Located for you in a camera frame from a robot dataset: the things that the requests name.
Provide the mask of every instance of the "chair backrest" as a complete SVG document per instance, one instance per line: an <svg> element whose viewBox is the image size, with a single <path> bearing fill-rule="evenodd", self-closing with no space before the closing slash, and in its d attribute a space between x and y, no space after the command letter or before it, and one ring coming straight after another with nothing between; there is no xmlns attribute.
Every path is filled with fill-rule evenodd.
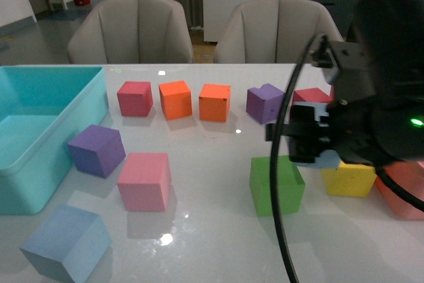
<svg viewBox="0 0 424 283"><path fill-rule="evenodd" d="M73 64L192 63L186 16L174 0L105 0L68 45Z"/></svg>
<svg viewBox="0 0 424 283"><path fill-rule="evenodd" d="M232 12L215 49L216 63L294 63L324 32L343 41L328 10L310 0L251 0Z"/></svg>

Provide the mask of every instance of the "red cube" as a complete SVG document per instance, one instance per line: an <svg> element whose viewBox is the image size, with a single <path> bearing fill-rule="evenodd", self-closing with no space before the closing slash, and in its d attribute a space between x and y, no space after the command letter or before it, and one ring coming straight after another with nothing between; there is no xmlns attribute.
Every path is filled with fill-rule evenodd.
<svg viewBox="0 0 424 283"><path fill-rule="evenodd" d="M153 106L150 82L125 82L117 95L122 116L146 117Z"/></svg>

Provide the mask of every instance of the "pink cube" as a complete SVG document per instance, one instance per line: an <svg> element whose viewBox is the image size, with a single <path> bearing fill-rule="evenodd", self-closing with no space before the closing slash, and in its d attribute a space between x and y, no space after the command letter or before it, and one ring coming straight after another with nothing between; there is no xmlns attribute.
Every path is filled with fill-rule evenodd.
<svg viewBox="0 0 424 283"><path fill-rule="evenodd" d="M297 89L293 93L291 104L296 102L330 103L333 99L318 87L312 89Z"/></svg>
<svg viewBox="0 0 424 283"><path fill-rule="evenodd" d="M125 82L117 96L122 116L146 117L153 106L150 82Z"/></svg>
<svg viewBox="0 0 424 283"><path fill-rule="evenodd" d="M407 192L424 200L424 162L396 162L386 172ZM395 215L402 219L424 219L424 212L397 197L380 178L376 179L376 187Z"/></svg>
<svg viewBox="0 0 424 283"><path fill-rule="evenodd" d="M165 211L171 185L166 153L131 153L118 179L118 189L129 211Z"/></svg>

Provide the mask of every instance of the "black cable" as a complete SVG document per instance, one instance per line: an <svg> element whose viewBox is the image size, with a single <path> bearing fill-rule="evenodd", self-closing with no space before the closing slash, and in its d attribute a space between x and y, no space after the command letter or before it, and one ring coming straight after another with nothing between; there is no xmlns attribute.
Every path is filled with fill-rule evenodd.
<svg viewBox="0 0 424 283"><path fill-rule="evenodd" d="M418 210L424 211L424 201L418 199L414 195L407 192L405 189L403 189L399 184L397 184L393 179L390 178L390 176L386 173L384 168L379 167L376 168L376 174L380 177L383 184L389 188L393 193L401 198L402 200L406 201L413 207L417 208Z"/></svg>
<svg viewBox="0 0 424 283"><path fill-rule="evenodd" d="M284 119L286 117L288 105L290 98L293 95L294 88L297 82L297 79L300 75L300 71L305 64L308 53L312 47L312 44L316 39L323 38L324 41L327 41L327 37L324 34L315 35L308 43L307 46L303 49L301 56L299 57L293 72L291 73L291 78L287 85L286 94L284 95L280 111L278 113L278 119L275 126L274 138L271 146L271 156L270 156L270 191L271 191L271 206L272 206L272 215L274 216L274 224L276 228L276 234L278 239L278 244L280 246L280 251L282 254L284 266L286 268L287 275L291 283L299 283L297 279L297 274L293 266L292 258L288 249L286 234L284 232L283 220L280 211L280 200L278 197L278 153L280 149L280 140L283 133Z"/></svg>

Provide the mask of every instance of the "green cube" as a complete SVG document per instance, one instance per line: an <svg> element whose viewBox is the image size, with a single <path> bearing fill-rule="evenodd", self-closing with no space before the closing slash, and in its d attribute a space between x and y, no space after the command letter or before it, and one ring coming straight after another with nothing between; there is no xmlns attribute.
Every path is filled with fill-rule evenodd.
<svg viewBox="0 0 424 283"><path fill-rule="evenodd" d="M270 157L252 158L249 184L256 214L259 217L272 215ZM305 182L289 156L278 157L278 188L281 212L283 214L297 212L305 190Z"/></svg>

